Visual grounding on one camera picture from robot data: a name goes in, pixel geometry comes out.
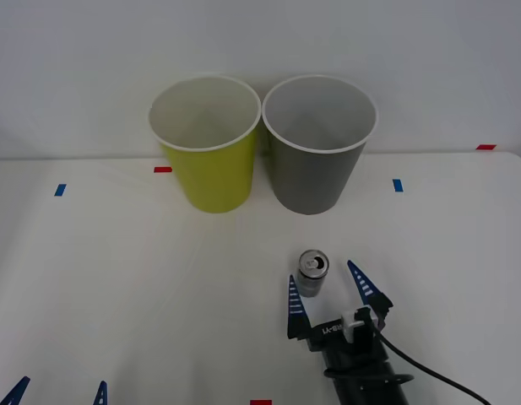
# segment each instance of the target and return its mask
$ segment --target tabletop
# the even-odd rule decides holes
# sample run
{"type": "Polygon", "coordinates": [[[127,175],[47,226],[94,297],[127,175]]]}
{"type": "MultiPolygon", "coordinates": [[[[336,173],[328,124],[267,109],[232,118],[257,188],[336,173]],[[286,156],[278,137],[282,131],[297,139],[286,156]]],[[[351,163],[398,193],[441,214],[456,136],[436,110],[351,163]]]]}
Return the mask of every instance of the tabletop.
{"type": "MultiPolygon", "coordinates": [[[[199,212],[162,159],[0,161],[0,401],[338,404],[286,338],[306,249],[331,267],[312,324],[359,305],[355,262],[394,303],[385,336],[492,403],[521,403],[521,159],[366,154],[337,205],[279,204],[255,166],[238,209],[199,212]]],[[[474,404],[389,352],[410,405],[474,404]]]]}

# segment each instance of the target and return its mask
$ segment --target red tape marker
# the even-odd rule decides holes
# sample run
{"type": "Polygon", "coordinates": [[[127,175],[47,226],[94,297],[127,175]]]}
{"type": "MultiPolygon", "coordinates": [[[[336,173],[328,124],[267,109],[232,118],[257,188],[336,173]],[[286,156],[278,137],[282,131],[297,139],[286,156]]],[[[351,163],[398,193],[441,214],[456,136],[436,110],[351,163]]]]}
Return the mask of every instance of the red tape marker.
{"type": "Polygon", "coordinates": [[[476,150],[493,150],[496,147],[497,147],[496,145],[492,145],[489,143],[483,143],[482,145],[479,145],[478,148],[476,148],[476,150]]]}
{"type": "Polygon", "coordinates": [[[154,173],[171,173],[172,168],[170,166],[156,166],[153,169],[154,173]]]}

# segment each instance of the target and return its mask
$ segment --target tape marker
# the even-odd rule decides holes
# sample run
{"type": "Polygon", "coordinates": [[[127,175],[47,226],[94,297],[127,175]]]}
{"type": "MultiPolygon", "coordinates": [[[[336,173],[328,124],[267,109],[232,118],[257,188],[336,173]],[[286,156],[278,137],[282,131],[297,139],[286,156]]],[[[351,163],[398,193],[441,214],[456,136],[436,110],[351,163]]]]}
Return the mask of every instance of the tape marker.
{"type": "Polygon", "coordinates": [[[56,193],[54,194],[54,197],[62,196],[63,193],[65,192],[65,187],[66,186],[67,186],[66,184],[60,184],[59,186],[57,186],[56,193]]]}
{"type": "Polygon", "coordinates": [[[171,166],[156,166],[153,169],[153,172],[154,173],[171,173],[172,168],[171,168],[171,166]]]}
{"type": "Polygon", "coordinates": [[[393,179],[393,188],[395,192],[403,192],[403,183],[400,179],[393,179]]]}
{"type": "Polygon", "coordinates": [[[478,145],[478,148],[476,148],[476,150],[493,150],[496,147],[497,146],[493,144],[483,143],[482,145],[478,145]]]}

